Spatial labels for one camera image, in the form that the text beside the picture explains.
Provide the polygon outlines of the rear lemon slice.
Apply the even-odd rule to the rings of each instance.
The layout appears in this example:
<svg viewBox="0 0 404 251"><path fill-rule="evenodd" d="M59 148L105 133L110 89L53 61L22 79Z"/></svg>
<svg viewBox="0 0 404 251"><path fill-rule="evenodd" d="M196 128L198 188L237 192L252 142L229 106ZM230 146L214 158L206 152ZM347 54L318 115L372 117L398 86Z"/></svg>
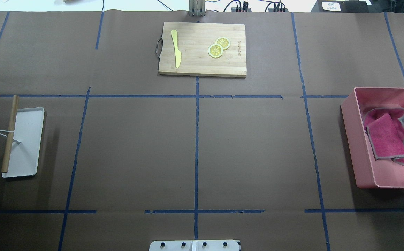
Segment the rear lemon slice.
<svg viewBox="0 0 404 251"><path fill-rule="evenodd" d="M229 38L226 37L219 37L215 40L215 43L219 46L221 46L221 48L223 50L227 50L230 48L231 46L231 41L229 40Z"/></svg>

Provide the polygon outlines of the bamboo cutting board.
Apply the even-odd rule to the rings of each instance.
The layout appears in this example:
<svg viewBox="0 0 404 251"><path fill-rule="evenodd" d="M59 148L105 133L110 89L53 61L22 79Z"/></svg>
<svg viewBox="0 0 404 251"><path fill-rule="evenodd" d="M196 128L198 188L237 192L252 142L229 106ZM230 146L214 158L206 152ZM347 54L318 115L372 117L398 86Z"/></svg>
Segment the bamboo cutting board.
<svg viewBox="0 0 404 251"><path fill-rule="evenodd" d="M175 68L171 30L178 32L181 65ZM220 58L208 55L208 47L219 37L229 38L231 46ZM246 78L247 53L244 24L164 22L158 73L175 76Z"/></svg>

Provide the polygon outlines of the lemon slice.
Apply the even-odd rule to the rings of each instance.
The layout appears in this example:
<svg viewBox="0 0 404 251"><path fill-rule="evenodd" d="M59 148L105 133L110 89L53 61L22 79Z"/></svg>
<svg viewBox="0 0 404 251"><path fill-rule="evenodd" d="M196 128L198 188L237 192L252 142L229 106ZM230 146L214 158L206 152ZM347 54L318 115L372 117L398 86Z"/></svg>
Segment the lemon slice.
<svg viewBox="0 0 404 251"><path fill-rule="evenodd" d="M223 47L216 43L211 44L207 49L208 55L215 59L220 58L223 55L223 51Z"/></svg>
<svg viewBox="0 0 404 251"><path fill-rule="evenodd" d="M230 48L231 46L231 41L229 40L229 38L226 37L219 37L215 40L215 43L219 46L221 46L221 48L223 50L227 50Z"/></svg>

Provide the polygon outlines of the front lemon slice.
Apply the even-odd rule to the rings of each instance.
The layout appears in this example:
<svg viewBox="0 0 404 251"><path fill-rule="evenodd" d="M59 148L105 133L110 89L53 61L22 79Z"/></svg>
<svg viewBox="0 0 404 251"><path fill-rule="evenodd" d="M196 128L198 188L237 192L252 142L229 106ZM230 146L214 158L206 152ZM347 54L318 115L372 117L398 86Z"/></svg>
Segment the front lemon slice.
<svg viewBox="0 0 404 251"><path fill-rule="evenodd" d="M220 58L223 55L223 51L223 47L216 43L211 44L207 49L208 55L215 59Z"/></svg>

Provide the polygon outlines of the white rectangular tray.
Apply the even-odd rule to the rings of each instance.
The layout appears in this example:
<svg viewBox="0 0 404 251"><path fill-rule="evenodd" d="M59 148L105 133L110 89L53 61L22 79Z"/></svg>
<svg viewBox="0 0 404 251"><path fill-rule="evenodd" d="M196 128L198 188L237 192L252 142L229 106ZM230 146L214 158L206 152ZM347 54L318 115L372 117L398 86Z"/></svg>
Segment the white rectangular tray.
<svg viewBox="0 0 404 251"><path fill-rule="evenodd" d="M9 167L3 178L34 176L39 165L41 138L44 129L43 107L17 110Z"/></svg>

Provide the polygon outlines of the grey and pink cloth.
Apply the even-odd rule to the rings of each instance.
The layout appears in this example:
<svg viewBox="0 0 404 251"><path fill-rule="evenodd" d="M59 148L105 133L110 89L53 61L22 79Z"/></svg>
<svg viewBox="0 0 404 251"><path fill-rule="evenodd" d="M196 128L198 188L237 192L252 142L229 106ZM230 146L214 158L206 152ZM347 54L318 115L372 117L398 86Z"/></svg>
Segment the grey and pink cloth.
<svg viewBox="0 0 404 251"><path fill-rule="evenodd" d="M404 166L404 108L377 107L362 119L375 160L390 159Z"/></svg>

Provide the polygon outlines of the pink plastic bin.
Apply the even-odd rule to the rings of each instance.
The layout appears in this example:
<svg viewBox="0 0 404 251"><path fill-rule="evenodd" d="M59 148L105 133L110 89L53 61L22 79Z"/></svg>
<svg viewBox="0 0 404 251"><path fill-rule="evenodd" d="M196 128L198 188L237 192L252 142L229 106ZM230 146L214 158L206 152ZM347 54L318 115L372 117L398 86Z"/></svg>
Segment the pink plastic bin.
<svg viewBox="0 0 404 251"><path fill-rule="evenodd" d="M404 108L404 88L356 87L341 110L356 185L361 189L404 189L404 166L377 160L364 129L364 115L374 108Z"/></svg>

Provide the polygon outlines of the black power adapter box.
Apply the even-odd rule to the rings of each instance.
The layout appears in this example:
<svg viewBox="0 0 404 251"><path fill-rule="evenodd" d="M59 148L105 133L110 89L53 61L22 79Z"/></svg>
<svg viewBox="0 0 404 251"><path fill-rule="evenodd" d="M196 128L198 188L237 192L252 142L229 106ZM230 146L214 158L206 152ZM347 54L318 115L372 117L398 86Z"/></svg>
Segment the black power adapter box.
<svg viewBox="0 0 404 251"><path fill-rule="evenodd" d="M312 13L369 13L365 1L356 0L316 0Z"/></svg>

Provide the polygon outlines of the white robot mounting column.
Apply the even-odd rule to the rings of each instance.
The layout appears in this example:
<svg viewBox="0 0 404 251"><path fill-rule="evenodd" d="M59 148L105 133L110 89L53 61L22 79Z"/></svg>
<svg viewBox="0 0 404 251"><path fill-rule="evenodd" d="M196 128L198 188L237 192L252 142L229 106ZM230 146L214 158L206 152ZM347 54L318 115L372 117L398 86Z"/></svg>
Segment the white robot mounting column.
<svg viewBox="0 0 404 251"><path fill-rule="evenodd" d="M241 245L233 239L157 240L151 242L149 251L241 251Z"/></svg>

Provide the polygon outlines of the aluminium frame post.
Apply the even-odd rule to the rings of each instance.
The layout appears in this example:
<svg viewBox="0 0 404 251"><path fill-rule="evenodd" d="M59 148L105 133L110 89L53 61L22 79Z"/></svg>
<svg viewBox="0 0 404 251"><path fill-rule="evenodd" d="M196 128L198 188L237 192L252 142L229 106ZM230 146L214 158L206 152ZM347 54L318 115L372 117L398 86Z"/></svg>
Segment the aluminium frame post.
<svg viewBox="0 0 404 251"><path fill-rule="evenodd" d="M189 16L205 16L205 0L189 0Z"/></svg>

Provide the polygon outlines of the yellow plastic knife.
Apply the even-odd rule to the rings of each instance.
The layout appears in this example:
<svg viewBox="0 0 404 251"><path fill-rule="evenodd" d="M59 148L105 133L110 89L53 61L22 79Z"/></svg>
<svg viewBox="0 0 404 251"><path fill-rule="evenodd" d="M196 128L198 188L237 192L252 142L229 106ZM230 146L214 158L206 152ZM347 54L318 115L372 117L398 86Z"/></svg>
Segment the yellow plastic knife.
<svg viewBox="0 0 404 251"><path fill-rule="evenodd" d="M175 54L175 68L179 68L182 60L182 53L178 48L178 32L177 30L171 30L171 38L173 41L173 48Z"/></svg>

